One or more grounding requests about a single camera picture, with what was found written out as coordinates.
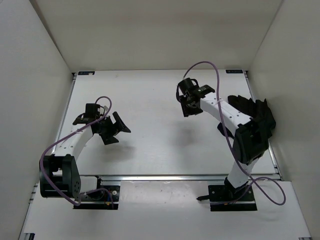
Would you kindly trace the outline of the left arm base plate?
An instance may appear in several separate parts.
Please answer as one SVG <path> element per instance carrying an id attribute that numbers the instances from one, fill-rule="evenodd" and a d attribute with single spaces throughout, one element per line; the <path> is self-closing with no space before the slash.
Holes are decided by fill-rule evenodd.
<path id="1" fill-rule="evenodd" d="M 100 176 L 81 176 L 79 206 L 75 210 L 118 210 L 121 183 L 107 181 Z"/>

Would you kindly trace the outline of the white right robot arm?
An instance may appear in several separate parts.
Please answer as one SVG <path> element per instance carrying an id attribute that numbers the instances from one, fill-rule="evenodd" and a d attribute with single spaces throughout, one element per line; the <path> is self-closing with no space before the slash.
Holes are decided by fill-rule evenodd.
<path id="1" fill-rule="evenodd" d="M 268 139 L 276 122 L 267 102 L 231 95 L 228 99 L 233 106 L 208 85 L 179 85 L 176 98 L 185 117 L 207 112 L 220 122 L 221 134 L 233 140 L 231 153 L 235 163 L 224 180 L 223 195 L 235 201 L 245 193 L 254 165 L 269 148 Z"/>

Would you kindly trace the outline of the black pleated skirt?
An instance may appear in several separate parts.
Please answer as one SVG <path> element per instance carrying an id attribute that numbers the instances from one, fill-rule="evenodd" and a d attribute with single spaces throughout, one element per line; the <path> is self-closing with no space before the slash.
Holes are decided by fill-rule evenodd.
<path id="1" fill-rule="evenodd" d="M 250 98 L 243 96 L 229 95 L 227 97 L 228 103 L 243 114 L 246 114 L 254 120 L 262 120 L 262 136 L 260 131 L 253 135 L 246 135 L 245 132 L 237 135 L 237 139 L 242 139 L 245 143 L 249 141 L 253 143 L 262 143 L 272 137 L 272 131 L 276 127 L 276 121 L 273 117 L 272 111 L 268 106 L 267 100 L 256 100 L 255 102 Z"/>

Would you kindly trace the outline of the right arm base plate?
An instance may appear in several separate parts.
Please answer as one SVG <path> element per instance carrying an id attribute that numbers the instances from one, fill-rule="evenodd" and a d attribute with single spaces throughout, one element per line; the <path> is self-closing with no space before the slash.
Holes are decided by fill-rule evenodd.
<path id="1" fill-rule="evenodd" d="M 209 200 L 211 212 L 254 212 L 257 211 L 255 196 L 250 187 L 233 194 L 225 185 L 209 185 L 208 194 L 199 196 L 197 201 Z"/>

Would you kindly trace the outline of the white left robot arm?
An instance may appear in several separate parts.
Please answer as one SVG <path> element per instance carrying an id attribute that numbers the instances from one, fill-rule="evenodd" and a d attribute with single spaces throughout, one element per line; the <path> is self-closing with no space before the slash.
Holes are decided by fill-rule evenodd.
<path id="1" fill-rule="evenodd" d="M 69 135 L 49 146 L 39 160 L 40 194 L 44 198 L 64 198 L 74 206 L 81 204 L 82 196 L 89 194 L 93 199 L 99 199 L 109 190 L 98 181 L 92 181 L 87 190 L 81 192 L 81 178 L 77 160 L 86 144 L 94 135 L 101 137 L 104 145 L 118 143 L 115 136 L 120 133 L 130 133 L 119 114 L 113 112 L 114 122 L 104 114 L 100 118 L 77 117 Z"/>

